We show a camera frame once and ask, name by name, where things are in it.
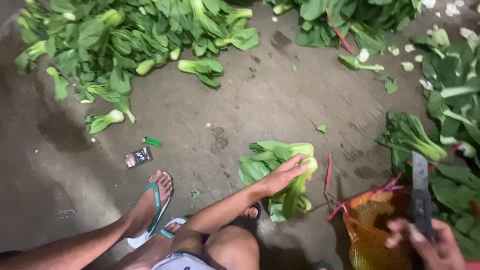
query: foot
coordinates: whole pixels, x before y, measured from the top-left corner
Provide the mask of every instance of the foot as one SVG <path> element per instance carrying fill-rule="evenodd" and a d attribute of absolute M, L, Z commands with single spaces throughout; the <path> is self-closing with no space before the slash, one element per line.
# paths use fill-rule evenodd
<path fill-rule="evenodd" d="M 243 218 L 248 218 L 248 219 L 256 219 L 258 217 L 258 209 L 255 206 L 252 206 L 248 209 L 246 209 L 243 213 L 239 215 L 240 217 Z"/>
<path fill-rule="evenodd" d="M 172 194 L 172 179 L 163 174 L 162 171 L 156 171 L 149 180 L 150 183 L 157 183 L 160 192 L 160 207 L 162 208 Z M 155 194 L 150 188 L 146 190 L 135 204 L 135 207 L 125 215 L 129 228 L 125 232 L 125 237 L 136 238 L 141 236 L 152 223 L 155 216 Z"/>
<path fill-rule="evenodd" d="M 175 234 L 180 227 L 181 224 L 172 223 L 165 227 L 165 230 Z M 169 255 L 172 243 L 173 239 L 157 233 L 148 239 L 145 244 L 123 257 L 112 269 L 151 269 L 156 263 Z"/>

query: knife blade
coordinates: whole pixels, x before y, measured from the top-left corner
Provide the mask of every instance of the knife blade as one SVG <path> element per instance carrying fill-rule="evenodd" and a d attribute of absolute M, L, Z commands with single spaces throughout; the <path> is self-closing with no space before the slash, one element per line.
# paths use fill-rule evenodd
<path fill-rule="evenodd" d="M 432 240 L 432 198 L 428 192 L 428 162 L 419 153 L 412 152 L 413 190 L 412 190 L 412 221 L 418 230 Z"/>

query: white shorts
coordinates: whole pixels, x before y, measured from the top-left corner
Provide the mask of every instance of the white shorts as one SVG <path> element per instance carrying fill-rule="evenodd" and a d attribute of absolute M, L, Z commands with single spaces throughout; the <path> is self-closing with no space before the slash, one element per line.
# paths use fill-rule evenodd
<path fill-rule="evenodd" d="M 177 252 L 168 255 L 165 259 L 161 260 L 152 270 L 215 270 L 208 266 L 203 260 L 198 257 L 186 253 Z"/>

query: hand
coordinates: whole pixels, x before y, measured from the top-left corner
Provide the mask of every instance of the hand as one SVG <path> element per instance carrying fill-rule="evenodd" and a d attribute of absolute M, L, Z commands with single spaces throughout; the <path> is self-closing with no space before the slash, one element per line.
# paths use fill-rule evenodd
<path fill-rule="evenodd" d="M 437 238 L 427 241 L 417 227 L 404 219 L 390 221 L 387 224 L 392 231 L 385 246 L 394 248 L 407 239 L 417 251 L 429 270 L 465 270 L 465 260 L 453 237 L 450 227 L 439 220 L 432 220 L 432 228 Z"/>
<path fill-rule="evenodd" d="M 289 160 L 283 162 L 273 172 L 260 179 L 257 183 L 263 186 L 265 196 L 272 196 L 286 187 L 290 180 L 304 173 L 308 169 L 308 166 L 300 166 L 298 163 L 307 156 L 308 155 L 305 154 L 296 154 Z"/>

